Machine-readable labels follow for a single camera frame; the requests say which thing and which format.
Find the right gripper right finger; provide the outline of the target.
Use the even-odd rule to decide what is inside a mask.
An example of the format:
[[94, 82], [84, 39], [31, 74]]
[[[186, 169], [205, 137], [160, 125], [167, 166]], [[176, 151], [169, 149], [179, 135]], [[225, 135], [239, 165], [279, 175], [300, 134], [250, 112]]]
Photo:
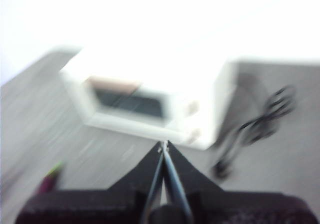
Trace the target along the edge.
[[187, 223], [201, 223], [204, 220], [201, 204], [203, 194], [224, 192], [169, 141], [165, 143], [165, 183], [168, 187], [167, 197], [183, 211]]

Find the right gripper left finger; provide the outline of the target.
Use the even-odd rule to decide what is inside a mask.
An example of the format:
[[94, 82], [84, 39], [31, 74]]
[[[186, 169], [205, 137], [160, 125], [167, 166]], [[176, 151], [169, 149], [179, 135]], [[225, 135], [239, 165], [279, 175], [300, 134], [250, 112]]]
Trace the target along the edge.
[[164, 155], [161, 142], [127, 174], [107, 189], [108, 223], [148, 223], [162, 183]]

